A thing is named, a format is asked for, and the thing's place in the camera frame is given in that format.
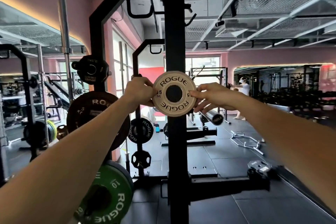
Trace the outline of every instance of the forearm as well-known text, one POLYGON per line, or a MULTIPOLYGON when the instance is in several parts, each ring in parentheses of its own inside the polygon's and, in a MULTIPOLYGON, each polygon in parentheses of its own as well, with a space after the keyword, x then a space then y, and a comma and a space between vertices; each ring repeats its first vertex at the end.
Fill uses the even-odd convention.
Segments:
POLYGON ((336 132, 250 97, 237 109, 273 146, 281 161, 336 212, 336 132))
POLYGON ((119 99, 42 153, 0 189, 0 223, 66 223, 131 112, 129 105, 127 99, 119 99))

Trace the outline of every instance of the beige change plate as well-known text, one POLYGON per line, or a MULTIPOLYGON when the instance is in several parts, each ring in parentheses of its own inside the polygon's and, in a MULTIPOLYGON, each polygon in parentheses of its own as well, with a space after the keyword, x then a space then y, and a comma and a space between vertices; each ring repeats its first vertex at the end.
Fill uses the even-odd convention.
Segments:
POLYGON ((190 91, 196 90, 196 86, 185 73, 180 71, 166 72, 156 79, 154 87, 158 93, 154 96, 153 103, 159 112, 167 116, 185 115, 195 105, 196 98, 190 96, 190 91))

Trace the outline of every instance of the hand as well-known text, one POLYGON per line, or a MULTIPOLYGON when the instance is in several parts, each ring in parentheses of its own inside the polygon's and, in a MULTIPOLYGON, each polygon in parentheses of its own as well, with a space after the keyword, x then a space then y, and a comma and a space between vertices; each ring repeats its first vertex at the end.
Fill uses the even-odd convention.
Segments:
POLYGON ((197 91, 191 91, 190 94, 197 98, 194 112, 202 111, 203 113, 216 107, 222 107, 229 111, 236 110, 237 102, 245 96, 216 82, 201 84, 197 87, 197 91))
POLYGON ((134 111, 138 105, 153 107, 152 98, 157 92, 153 88, 153 83, 148 78, 134 77, 132 81, 127 83, 123 97, 130 101, 132 110, 134 111))

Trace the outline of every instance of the woman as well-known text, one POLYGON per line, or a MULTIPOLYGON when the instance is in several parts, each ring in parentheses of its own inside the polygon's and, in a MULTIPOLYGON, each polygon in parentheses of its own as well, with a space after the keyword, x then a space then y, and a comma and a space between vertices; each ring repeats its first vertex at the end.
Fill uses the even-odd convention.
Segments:
MULTIPOLYGON (((147 78, 134 78, 118 101, 35 158, 0 189, 0 223, 67 223, 124 119, 139 104, 153 106, 156 93, 147 78)), ((241 111, 284 164, 336 212, 336 131, 218 83, 202 84, 191 95, 198 98, 195 112, 215 107, 241 111)))
MULTIPOLYGON (((238 89, 239 92, 241 92, 241 93, 249 96, 250 95, 250 85, 248 85, 246 81, 247 81, 247 79, 245 77, 242 77, 239 80, 239 82, 241 84, 239 84, 239 85, 232 85, 232 87, 238 89)), ((234 119, 236 119, 236 120, 239 120, 239 119, 246 120, 245 117, 243 117, 243 116, 240 115, 240 111, 237 112, 237 116, 234 117, 234 119)))

